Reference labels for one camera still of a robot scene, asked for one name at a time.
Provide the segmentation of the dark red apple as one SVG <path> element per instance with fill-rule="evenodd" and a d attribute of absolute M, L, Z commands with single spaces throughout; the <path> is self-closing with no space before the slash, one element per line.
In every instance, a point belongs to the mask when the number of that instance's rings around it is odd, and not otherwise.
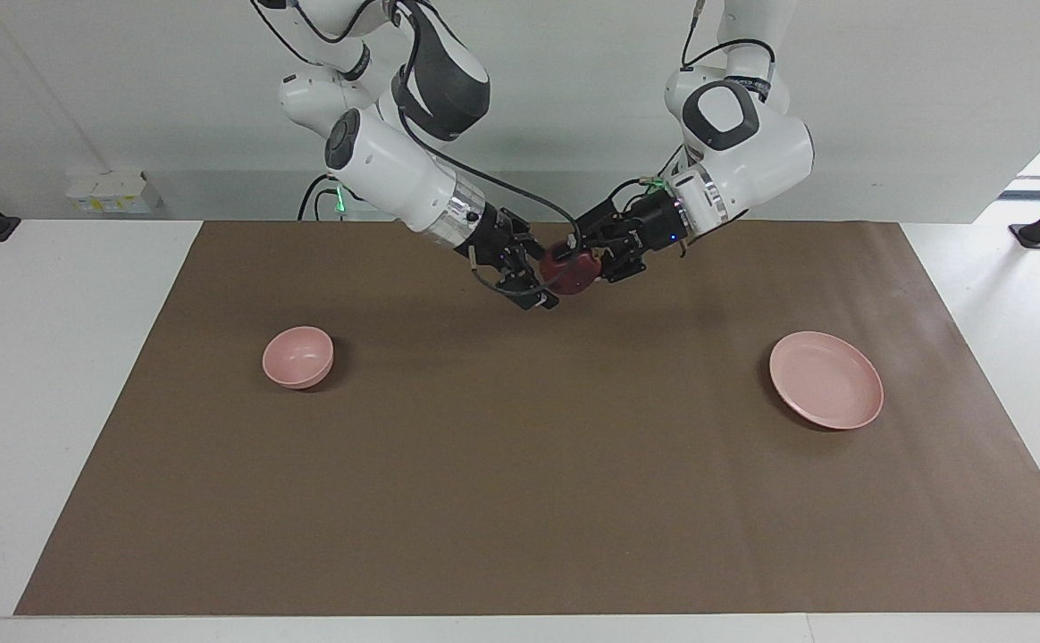
<path fill-rule="evenodd" d="M 566 241 L 561 241 L 541 257 L 538 271 L 549 292 L 577 295 L 598 279 L 602 265 L 588 249 L 576 253 Z"/>

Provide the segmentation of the pink plate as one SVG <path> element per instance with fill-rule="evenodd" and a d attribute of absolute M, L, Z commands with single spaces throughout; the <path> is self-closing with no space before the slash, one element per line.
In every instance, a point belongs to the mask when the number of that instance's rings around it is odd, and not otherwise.
<path fill-rule="evenodd" d="M 835 431 L 878 419 L 884 384 L 866 355 L 842 338 L 803 330 L 778 340 L 768 358 L 774 390 L 802 419 Z"/>

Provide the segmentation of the pink bowl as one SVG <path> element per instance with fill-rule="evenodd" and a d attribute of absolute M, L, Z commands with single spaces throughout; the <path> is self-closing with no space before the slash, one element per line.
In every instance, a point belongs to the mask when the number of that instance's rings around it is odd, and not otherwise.
<path fill-rule="evenodd" d="M 319 327 L 298 326 L 276 335 L 263 351 L 260 366 L 284 389 L 304 390 L 323 382 L 335 363 L 331 335 Z"/>

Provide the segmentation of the brown table mat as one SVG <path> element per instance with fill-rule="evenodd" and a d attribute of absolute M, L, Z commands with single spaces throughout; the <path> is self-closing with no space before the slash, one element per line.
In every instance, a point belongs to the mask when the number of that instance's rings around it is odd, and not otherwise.
<path fill-rule="evenodd" d="M 18 615 L 1040 612 L 1040 471 L 895 224 L 742 222 L 552 311 L 397 224 L 209 222 Z M 260 358 L 331 335 L 304 390 Z M 768 358 L 842 338 L 872 425 Z"/>

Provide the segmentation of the white power strip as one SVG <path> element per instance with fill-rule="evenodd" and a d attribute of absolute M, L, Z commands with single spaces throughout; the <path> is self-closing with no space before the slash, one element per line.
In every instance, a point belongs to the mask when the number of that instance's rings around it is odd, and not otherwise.
<path fill-rule="evenodd" d="M 142 171 L 73 176 L 66 199 L 76 212 L 88 215 L 153 215 L 164 206 L 164 199 Z"/>

